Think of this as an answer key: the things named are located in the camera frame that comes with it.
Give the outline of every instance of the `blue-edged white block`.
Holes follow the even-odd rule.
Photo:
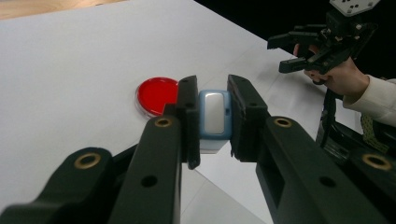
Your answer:
[[[201,139],[229,140],[232,133],[230,93],[213,90],[200,91],[199,100]]]

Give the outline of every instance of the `red disc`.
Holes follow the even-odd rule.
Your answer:
[[[137,89],[137,101],[151,116],[160,116],[166,104],[177,101],[177,81],[168,77],[153,77]]]

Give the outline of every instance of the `white table surface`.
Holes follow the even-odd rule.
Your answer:
[[[0,211],[32,201],[71,153],[136,144],[146,119],[134,92],[150,77],[196,75],[199,90],[248,78],[272,115],[315,138],[325,89],[302,72],[279,74],[291,56],[191,0],[133,0],[0,21]],[[266,223],[253,163],[229,145],[202,155],[203,176]]]

